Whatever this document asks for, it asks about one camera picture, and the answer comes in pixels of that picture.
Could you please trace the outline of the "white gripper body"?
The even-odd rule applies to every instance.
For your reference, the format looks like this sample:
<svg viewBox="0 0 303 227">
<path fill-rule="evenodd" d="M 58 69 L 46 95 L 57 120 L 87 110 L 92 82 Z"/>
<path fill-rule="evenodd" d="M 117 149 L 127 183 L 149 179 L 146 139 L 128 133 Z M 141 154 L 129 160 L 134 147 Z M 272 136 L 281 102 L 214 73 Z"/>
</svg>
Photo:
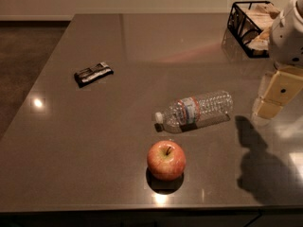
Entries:
<svg viewBox="0 0 303 227">
<path fill-rule="evenodd" d="M 280 64 L 303 67 L 303 0 L 290 0 L 275 18 L 269 56 Z"/>
</svg>

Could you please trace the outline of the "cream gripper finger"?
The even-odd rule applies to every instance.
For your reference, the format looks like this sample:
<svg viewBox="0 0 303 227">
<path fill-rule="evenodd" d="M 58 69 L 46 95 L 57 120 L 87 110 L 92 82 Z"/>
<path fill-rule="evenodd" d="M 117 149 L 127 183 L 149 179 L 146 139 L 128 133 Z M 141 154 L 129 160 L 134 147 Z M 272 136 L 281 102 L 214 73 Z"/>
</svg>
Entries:
<svg viewBox="0 0 303 227">
<path fill-rule="evenodd" d="M 279 106 L 288 104 L 303 89 L 303 69 L 279 68 L 271 77 L 264 100 Z"/>
<path fill-rule="evenodd" d="M 263 98 L 259 97 L 255 100 L 252 112 L 254 115 L 264 118 L 272 119 L 274 118 L 281 110 L 282 106 L 276 105 L 272 102 L 267 102 Z"/>
</svg>

